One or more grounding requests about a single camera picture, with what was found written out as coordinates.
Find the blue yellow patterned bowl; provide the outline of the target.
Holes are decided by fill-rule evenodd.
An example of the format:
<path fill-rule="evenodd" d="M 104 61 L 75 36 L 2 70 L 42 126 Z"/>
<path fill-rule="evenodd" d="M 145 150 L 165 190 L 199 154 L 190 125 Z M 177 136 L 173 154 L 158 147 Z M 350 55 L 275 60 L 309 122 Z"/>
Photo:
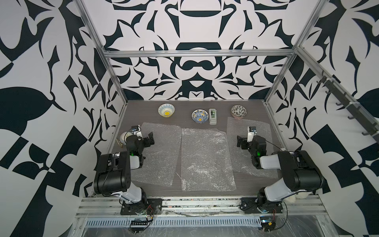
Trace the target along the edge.
<path fill-rule="evenodd" d="M 205 123 L 209 118 L 209 114 L 203 109 L 196 109 L 192 112 L 191 118 L 196 123 Z"/>

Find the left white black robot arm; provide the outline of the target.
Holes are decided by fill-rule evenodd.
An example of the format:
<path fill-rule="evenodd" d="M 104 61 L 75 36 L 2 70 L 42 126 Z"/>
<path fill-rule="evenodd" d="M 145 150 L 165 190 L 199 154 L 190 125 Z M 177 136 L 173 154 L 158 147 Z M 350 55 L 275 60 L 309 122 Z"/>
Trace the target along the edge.
<path fill-rule="evenodd" d="M 101 155 L 94 178 L 94 191 L 104 197 L 119 197 L 126 205 L 146 207 L 148 201 L 144 190 L 131 181 L 131 171 L 142 168 L 143 151 L 155 144 L 154 134 L 138 136 L 131 131 L 121 135 L 125 151 Z"/>

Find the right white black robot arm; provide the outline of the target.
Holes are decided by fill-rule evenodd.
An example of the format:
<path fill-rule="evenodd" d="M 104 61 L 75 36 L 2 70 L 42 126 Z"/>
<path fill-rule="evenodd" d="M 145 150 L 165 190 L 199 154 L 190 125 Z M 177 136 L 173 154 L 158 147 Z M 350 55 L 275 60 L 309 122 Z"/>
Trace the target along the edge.
<path fill-rule="evenodd" d="M 302 192 L 313 192 L 323 187 L 325 179 L 308 152 L 278 151 L 266 154 L 266 139 L 255 135 L 237 137 L 237 147 L 247 150 L 252 164 L 257 169 L 279 169 L 282 178 L 274 184 L 260 189 L 253 206 L 263 208 L 280 204 L 285 198 Z"/>

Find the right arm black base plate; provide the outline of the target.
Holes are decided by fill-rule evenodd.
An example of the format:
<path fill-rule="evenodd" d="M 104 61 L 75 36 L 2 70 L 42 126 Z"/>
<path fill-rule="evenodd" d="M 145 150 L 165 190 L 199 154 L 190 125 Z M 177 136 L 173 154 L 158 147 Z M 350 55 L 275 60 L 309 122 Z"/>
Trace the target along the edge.
<path fill-rule="evenodd" d="M 274 214 L 283 213 L 281 202 L 259 201 L 256 197 L 241 198 L 239 209 L 245 214 Z"/>

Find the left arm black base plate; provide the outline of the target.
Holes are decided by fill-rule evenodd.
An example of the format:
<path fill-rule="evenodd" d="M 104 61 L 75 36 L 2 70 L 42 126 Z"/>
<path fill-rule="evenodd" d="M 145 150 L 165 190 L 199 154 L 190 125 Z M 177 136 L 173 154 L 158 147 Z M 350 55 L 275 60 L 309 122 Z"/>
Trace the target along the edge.
<path fill-rule="evenodd" d="M 162 201 L 160 198 L 148 198 L 138 203 L 128 203 L 122 201 L 120 215 L 155 215 L 159 214 L 162 209 Z"/>

